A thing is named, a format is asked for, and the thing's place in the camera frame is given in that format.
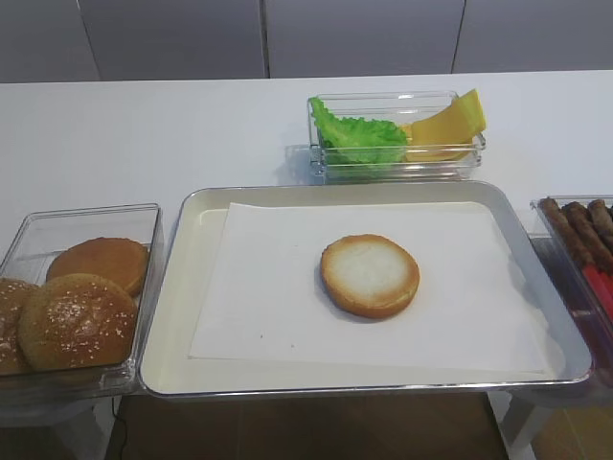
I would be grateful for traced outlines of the bottom bun half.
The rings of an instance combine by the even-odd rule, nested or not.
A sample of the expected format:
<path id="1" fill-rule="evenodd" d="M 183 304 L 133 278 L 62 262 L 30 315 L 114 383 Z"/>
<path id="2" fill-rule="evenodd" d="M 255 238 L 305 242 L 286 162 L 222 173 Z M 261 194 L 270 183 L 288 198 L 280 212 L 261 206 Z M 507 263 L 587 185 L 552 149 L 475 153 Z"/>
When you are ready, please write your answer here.
<path id="1" fill-rule="evenodd" d="M 369 319 L 404 311 L 420 285 L 420 269 L 403 247 L 374 234 L 349 235 L 326 247 L 320 277 L 333 304 Z"/>

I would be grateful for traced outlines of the plain bun bottom in container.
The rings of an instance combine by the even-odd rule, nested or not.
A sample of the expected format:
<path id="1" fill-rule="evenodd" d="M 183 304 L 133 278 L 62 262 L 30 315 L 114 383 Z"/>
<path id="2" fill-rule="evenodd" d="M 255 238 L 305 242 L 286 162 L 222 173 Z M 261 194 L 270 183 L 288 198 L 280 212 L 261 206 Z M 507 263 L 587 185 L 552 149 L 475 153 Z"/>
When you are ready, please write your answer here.
<path id="1" fill-rule="evenodd" d="M 93 274 L 108 279 L 136 297 L 143 288 L 148 249 L 125 238 L 96 238 L 74 245 L 50 264 L 46 280 L 69 274 Z"/>

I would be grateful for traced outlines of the yellow cheese slice flat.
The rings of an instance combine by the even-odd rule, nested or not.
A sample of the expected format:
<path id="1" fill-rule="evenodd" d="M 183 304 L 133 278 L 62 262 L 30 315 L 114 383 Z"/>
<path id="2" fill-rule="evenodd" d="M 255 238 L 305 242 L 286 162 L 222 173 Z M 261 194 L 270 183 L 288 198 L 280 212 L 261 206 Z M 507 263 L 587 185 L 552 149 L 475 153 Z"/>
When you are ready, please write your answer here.
<path id="1" fill-rule="evenodd" d="M 406 163 L 426 163 L 426 162 L 442 162 L 455 161 L 465 157 L 472 149 L 472 141 L 467 140 L 461 144 L 452 145 L 427 145 L 409 148 L 403 157 L 403 162 Z"/>

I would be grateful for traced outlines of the yellow cheese slice upright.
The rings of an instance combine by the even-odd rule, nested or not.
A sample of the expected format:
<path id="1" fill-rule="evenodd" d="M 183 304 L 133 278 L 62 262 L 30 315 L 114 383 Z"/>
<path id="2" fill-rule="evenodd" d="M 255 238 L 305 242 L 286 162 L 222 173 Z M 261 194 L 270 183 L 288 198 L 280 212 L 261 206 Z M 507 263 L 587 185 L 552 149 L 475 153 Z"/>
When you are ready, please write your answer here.
<path id="1" fill-rule="evenodd" d="M 472 89 L 441 112 L 412 124 L 414 145 L 469 144 L 487 127 L 479 93 Z"/>

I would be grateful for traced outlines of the sesame bun top left edge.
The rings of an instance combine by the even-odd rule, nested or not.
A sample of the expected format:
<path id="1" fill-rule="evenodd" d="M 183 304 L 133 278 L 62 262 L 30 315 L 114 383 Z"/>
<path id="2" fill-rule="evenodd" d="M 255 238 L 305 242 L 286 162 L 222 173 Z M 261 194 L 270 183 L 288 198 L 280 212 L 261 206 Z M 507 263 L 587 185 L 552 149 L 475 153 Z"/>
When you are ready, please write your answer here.
<path id="1" fill-rule="evenodd" d="M 29 370 L 28 362 L 19 347 L 17 329 L 22 307 L 36 290 L 38 290 L 38 285 L 18 279 L 1 278 L 0 367 L 2 376 L 21 374 Z"/>

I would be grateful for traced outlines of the clear bun container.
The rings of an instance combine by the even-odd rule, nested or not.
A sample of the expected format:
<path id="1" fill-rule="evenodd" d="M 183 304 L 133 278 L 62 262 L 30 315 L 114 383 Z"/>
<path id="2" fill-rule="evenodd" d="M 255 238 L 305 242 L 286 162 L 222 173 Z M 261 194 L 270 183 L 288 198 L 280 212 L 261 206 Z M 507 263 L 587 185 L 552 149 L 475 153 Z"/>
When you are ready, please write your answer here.
<path id="1" fill-rule="evenodd" d="M 1 263 L 1 402 L 122 395 L 161 281 L 155 204 L 33 213 Z"/>

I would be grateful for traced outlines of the green lettuce leaf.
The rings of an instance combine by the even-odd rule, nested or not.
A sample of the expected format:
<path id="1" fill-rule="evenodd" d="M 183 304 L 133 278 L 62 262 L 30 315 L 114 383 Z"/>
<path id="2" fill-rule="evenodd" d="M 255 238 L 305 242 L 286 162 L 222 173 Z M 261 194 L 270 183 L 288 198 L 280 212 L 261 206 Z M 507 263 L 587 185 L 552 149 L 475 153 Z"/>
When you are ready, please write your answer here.
<path id="1" fill-rule="evenodd" d="M 391 121 L 336 117 L 317 97 L 309 99 L 328 165 L 384 164 L 403 161 L 409 140 Z"/>

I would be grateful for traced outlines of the metal baking tray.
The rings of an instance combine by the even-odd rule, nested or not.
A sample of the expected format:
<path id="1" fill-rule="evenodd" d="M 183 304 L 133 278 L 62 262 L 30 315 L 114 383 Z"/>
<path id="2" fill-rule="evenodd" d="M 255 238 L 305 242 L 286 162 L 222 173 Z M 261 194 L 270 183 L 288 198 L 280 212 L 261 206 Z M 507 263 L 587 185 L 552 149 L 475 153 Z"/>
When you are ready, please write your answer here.
<path id="1" fill-rule="evenodd" d="M 475 202 L 487 207 L 566 363 L 548 373 L 193 357 L 191 347 L 229 209 Z M 505 195 L 476 181 L 206 189 L 183 203 L 140 374 L 165 397 L 493 388 L 585 380 L 592 357 Z"/>

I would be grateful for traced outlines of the clear patty and tomato container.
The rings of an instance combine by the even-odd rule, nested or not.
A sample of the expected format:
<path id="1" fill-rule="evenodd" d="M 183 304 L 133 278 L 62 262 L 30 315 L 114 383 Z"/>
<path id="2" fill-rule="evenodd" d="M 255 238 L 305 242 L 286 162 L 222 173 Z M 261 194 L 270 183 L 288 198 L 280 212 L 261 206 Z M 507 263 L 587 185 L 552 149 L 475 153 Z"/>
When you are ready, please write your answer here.
<path id="1" fill-rule="evenodd" d="M 531 212 L 534 230 L 529 237 L 590 349 L 594 367 L 591 378 L 612 387 L 612 322 L 535 200 L 531 202 Z"/>

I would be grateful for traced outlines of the white parchment paper sheet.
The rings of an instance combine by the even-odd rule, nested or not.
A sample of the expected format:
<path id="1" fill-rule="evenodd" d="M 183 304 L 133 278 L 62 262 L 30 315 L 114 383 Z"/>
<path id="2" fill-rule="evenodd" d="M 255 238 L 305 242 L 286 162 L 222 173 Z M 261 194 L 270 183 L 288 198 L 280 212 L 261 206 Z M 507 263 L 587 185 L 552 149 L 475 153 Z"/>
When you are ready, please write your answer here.
<path id="1" fill-rule="evenodd" d="M 409 307 L 384 320 L 336 308 L 318 269 L 348 236 L 375 234 L 420 268 Z M 548 373 L 560 346 L 490 210 L 475 202 L 264 208 L 234 204 L 192 357 Z"/>

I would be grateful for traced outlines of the clear lettuce and cheese container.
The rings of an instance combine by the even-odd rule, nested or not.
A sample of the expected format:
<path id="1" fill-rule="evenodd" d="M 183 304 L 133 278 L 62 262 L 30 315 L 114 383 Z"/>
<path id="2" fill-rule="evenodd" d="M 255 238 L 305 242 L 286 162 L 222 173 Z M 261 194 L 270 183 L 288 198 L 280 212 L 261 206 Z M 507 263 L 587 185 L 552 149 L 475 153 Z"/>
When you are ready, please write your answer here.
<path id="1" fill-rule="evenodd" d="M 288 163 L 309 171 L 314 184 L 349 184 L 402 182 L 410 180 L 465 179 L 482 163 L 486 148 L 485 130 L 472 139 L 472 149 L 460 160 L 426 163 L 384 163 L 328 165 L 319 130 L 314 124 L 309 99 L 320 98 L 338 118 L 363 117 L 366 120 L 391 121 L 406 134 L 413 148 L 412 124 L 447 108 L 459 95 L 454 91 L 379 92 L 355 94 L 319 94 L 306 102 L 308 142 L 286 150 Z"/>

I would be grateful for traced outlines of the brown meat patty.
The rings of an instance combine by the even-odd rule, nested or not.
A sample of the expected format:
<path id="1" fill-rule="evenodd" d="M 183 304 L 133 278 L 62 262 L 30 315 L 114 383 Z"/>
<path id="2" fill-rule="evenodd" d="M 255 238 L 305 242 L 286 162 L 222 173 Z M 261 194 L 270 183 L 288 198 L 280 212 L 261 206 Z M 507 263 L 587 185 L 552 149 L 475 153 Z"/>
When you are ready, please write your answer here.
<path id="1" fill-rule="evenodd" d="M 561 209 L 557 205 L 557 202 L 550 197 L 546 197 L 539 200 L 538 206 L 544 213 L 550 225 L 556 231 L 557 235 L 563 241 L 575 264 L 580 269 L 583 269 L 588 265 L 592 265 L 594 263 L 594 259 L 590 251 L 583 244 L 579 235 L 562 213 Z"/>
<path id="2" fill-rule="evenodd" d="M 590 251 L 598 268 L 611 275 L 612 254 L 598 235 L 590 220 L 588 210 L 576 201 L 564 205 L 562 210 L 585 247 Z"/>
<path id="3" fill-rule="evenodd" d="M 613 222 L 609 209 L 603 199 L 595 199 L 588 204 L 594 228 L 610 252 L 613 251 Z"/>

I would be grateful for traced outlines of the sesame bun top front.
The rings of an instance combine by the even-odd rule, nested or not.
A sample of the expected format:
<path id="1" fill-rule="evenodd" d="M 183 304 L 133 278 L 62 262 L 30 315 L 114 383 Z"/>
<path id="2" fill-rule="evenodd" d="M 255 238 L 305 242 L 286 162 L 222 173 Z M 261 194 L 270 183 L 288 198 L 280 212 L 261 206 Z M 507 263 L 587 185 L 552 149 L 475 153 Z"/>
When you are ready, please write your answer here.
<path id="1" fill-rule="evenodd" d="M 18 343 L 36 371 L 115 365 L 130 353 L 137 315 L 116 283 L 92 274 L 60 276 L 28 297 Z"/>

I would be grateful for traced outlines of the white table leg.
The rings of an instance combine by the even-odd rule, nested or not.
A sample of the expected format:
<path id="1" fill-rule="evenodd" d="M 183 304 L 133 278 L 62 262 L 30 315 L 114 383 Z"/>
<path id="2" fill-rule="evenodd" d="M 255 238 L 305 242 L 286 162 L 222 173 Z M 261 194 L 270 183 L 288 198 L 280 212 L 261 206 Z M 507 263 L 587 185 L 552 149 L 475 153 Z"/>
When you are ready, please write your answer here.
<path id="1" fill-rule="evenodd" d="M 532 441 L 554 410 L 505 391 L 489 391 L 487 397 L 508 457 L 535 460 Z"/>

